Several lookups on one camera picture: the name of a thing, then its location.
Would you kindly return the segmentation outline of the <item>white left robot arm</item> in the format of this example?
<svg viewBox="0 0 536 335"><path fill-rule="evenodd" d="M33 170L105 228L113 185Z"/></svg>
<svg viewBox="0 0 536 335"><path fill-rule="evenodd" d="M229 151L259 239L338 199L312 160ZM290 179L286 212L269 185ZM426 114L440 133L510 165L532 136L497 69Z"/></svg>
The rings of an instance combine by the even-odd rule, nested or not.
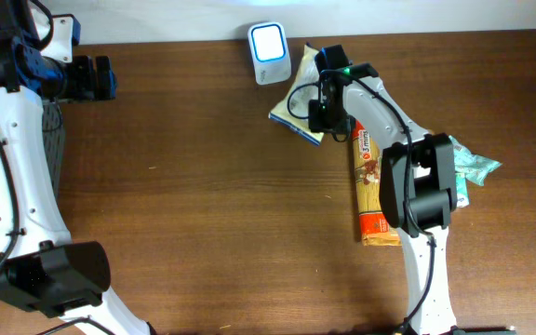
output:
<svg viewBox="0 0 536 335"><path fill-rule="evenodd" d="M114 292L102 245L75 243L58 207L60 106L116 95L109 58L74 55L80 33L39 1L0 1L0 301L86 334L150 334Z"/></svg>

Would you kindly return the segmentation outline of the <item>yellow snack bag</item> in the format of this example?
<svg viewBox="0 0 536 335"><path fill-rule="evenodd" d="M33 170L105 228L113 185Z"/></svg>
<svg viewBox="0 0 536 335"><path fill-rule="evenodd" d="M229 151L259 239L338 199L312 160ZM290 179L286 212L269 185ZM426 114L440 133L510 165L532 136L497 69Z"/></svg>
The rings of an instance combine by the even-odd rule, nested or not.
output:
<svg viewBox="0 0 536 335"><path fill-rule="evenodd" d="M315 48L304 46L301 62L290 90L270 111L268 117L288 127L313 145L319 146L324 134L312 132L308 126L308 103L317 98L315 86L319 76L315 65L317 53Z"/></svg>

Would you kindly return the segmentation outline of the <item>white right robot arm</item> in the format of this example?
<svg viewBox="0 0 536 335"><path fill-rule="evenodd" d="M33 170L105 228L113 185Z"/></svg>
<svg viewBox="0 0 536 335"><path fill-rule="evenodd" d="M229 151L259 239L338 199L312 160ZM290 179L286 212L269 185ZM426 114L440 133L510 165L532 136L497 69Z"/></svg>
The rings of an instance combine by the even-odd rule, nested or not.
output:
<svg viewBox="0 0 536 335"><path fill-rule="evenodd" d="M449 136L410 119L368 63L352 64L342 46L315 56L317 97L308 103L313 132L342 135L358 122L381 150L380 205L396 229L408 281L408 312L396 332L450 334L457 328L449 298L446 246L457 207Z"/></svg>

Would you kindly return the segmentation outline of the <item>mint green wipes pouch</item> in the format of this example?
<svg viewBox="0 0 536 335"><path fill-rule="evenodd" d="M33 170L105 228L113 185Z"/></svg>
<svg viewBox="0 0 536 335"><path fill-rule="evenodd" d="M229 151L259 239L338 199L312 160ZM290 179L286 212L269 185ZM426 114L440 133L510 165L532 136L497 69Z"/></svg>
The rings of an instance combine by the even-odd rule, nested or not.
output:
<svg viewBox="0 0 536 335"><path fill-rule="evenodd" d="M455 171L463 173L467 180L478 186L483 186L487 176L502 165L496 160L473 154L452 136L449 139L453 146Z"/></svg>

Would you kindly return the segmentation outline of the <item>green tissue pack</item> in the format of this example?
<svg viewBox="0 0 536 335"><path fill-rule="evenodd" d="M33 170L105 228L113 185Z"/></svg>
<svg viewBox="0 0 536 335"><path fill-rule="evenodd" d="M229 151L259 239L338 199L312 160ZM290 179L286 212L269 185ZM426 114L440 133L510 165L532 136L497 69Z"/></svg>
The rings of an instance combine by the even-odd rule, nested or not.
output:
<svg viewBox="0 0 536 335"><path fill-rule="evenodd" d="M457 207L466 208L470 205L470 199L467 190L467 180L461 172L455 173L456 190L457 190Z"/></svg>

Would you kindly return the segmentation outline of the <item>orange spaghetti package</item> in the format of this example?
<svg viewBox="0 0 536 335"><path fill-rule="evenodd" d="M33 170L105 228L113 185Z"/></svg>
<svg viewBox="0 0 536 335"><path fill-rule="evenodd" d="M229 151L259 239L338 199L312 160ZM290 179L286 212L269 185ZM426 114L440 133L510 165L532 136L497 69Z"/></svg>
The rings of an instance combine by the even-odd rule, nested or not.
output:
<svg viewBox="0 0 536 335"><path fill-rule="evenodd" d="M385 219L380 204L381 150L358 121L352 147L361 242L366 247L400 246L400 237Z"/></svg>

